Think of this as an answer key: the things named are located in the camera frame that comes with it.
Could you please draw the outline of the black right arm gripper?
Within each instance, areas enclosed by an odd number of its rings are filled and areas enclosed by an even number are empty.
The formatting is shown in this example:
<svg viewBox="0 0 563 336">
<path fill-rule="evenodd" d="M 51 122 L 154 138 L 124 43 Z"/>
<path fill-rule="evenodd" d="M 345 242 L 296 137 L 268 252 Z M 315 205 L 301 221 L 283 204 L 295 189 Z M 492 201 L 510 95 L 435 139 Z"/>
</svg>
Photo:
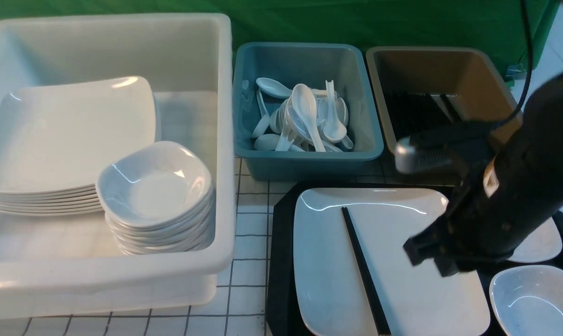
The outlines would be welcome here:
<svg viewBox="0 0 563 336">
<path fill-rule="evenodd" d="M 469 273 L 512 257 L 514 249 L 501 254 L 487 254 L 464 247 L 448 229 L 446 219 L 437 219 L 418 234 L 407 238 L 403 250 L 412 266 L 432 259 L 442 277 Z"/>
</svg>

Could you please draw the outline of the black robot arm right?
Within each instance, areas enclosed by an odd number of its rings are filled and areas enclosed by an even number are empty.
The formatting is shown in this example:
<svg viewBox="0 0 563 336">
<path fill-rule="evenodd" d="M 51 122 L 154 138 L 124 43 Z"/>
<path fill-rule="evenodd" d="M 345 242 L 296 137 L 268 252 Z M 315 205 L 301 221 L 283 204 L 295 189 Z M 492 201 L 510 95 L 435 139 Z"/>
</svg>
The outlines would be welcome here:
<svg viewBox="0 0 563 336">
<path fill-rule="evenodd" d="M 449 277 L 512 257 L 563 205 L 563 72 L 536 89 L 522 124 L 489 158 L 488 136 L 508 120 L 479 120 L 409 137 L 422 152 L 443 151 L 462 177 L 444 213 L 407 238 L 412 266 L 427 259 Z"/>
</svg>

